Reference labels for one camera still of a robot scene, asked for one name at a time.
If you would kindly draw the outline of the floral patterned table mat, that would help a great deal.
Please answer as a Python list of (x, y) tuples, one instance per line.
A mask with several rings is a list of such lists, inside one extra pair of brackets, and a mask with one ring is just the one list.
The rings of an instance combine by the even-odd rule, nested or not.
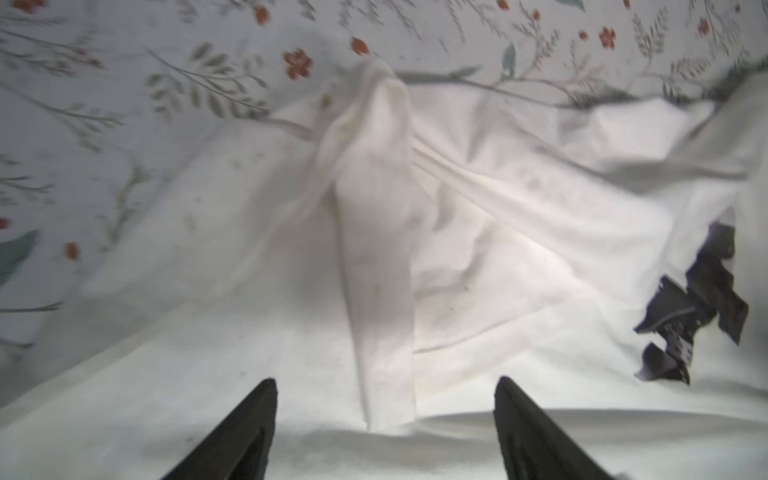
[(587, 107), (719, 99), (767, 66), (763, 1), (5, 1), (1, 400), (189, 153), (362, 59)]

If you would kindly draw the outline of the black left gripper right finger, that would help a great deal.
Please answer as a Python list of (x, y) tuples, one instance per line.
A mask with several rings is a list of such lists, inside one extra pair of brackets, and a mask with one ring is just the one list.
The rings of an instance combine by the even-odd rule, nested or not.
[(610, 480), (611, 476), (513, 380), (499, 379), (494, 421), (509, 480)]

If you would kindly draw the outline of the white printed t shirt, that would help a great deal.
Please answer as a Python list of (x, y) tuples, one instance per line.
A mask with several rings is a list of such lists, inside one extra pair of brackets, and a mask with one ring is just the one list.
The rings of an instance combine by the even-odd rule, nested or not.
[(767, 475), (767, 76), (558, 108), (368, 61), (186, 165), (1, 383), (5, 479), (159, 479), (261, 381), (271, 479)]

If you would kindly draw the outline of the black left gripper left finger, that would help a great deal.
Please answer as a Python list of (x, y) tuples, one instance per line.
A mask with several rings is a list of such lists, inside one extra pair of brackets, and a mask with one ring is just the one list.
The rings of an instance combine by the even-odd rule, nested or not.
[(261, 381), (164, 480), (262, 480), (272, 446), (278, 390), (276, 381)]

